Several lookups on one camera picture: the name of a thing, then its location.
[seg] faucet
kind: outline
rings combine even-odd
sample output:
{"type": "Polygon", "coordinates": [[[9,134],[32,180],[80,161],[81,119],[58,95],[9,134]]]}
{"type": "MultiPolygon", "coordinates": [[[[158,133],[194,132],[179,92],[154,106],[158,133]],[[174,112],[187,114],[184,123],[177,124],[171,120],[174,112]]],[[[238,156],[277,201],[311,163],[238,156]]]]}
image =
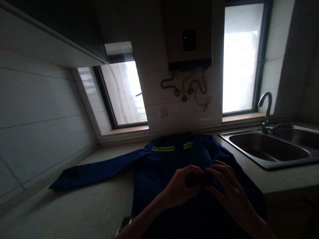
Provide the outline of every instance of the faucet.
{"type": "Polygon", "coordinates": [[[277,128],[280,124],[278,124],[276,127],[270,127],[268,123],[269,115],[270,115],[270,108],[271,108],[271,103],[272,103],[272,95],[270,92],[264,93],[258,103],[258,107],[262,107],[264,104],[265,98],[268,96],[268,107],[266,111],[266,116],[265,116],[265,121],[262,123],[262,132],[269,134],[273,129],[277,128]]]}

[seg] water heater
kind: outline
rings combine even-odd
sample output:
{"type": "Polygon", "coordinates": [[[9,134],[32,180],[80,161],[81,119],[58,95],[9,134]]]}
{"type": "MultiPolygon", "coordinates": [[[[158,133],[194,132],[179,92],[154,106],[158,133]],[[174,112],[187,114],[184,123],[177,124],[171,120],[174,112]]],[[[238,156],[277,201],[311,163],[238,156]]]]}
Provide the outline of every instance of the water heater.
{"type": "Polygon", "coordinates": [[[212,0],[162,0],[170,70],[212,65],[212,0]]]}

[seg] stainless steel sink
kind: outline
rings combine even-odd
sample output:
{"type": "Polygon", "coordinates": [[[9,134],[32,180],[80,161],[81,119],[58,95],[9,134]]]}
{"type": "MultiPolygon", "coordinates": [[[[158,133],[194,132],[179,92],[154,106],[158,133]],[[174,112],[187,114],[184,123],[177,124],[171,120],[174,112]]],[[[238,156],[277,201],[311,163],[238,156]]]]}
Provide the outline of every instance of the stainless steel sink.
{"type": "Polygon", "coordinates": [[[266,170],[319,162],[315,130],[288,125],[271,134],[251,130],[219,136],[266,170]]]}
{"type": "Polygon", "coordinates": [[[289,142],[319,150],[319,131],[288,125],[272,133],[273,136],[289,142]]]}

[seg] wrist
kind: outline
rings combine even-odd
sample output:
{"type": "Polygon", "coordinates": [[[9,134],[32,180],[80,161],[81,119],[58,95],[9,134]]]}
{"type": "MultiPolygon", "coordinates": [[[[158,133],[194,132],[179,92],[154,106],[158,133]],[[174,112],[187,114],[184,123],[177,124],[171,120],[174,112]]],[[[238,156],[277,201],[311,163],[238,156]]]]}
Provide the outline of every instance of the wrist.
{"type": "Polygon", "coordinates": [[[152,204],[153,204],[152,207],[158,214],[160,214],[161,212],[169,208],[167,206],[167,201],[165,199],[165,196],[163,195],[162,192],[157,195],[157,197],[153,200],[152,204]]]}
{"type": "Polygon", "coordinates": [[[255,226],[254,226],[254,232],[251,235],[252,238],[258,238],[258,239],[269,239],[269,238],[276,238],[272,231],[270,230],[269,225],[261,218],[258,216],[258,220],[255,221],[255,226]]]}

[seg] yellow pipe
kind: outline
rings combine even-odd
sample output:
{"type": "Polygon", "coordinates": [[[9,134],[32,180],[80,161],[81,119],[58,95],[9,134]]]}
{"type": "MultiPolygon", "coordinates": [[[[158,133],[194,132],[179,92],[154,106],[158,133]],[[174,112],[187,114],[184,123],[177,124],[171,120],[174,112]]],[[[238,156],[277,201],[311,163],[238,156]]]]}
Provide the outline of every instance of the yellow pipe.
{"type": "Polygon", "coordinates": [[[186,77],[186,78],[182,81],[183,96],[186,95],[186,94],[185,94],[185,89],[184,89],[184,84],[185,84],[185,82],[186,82],[188,79],[190,79],[195,73],[196,73],[196,68],[194,68],[194,72],[193,72],[190,76],[186,77]]]}

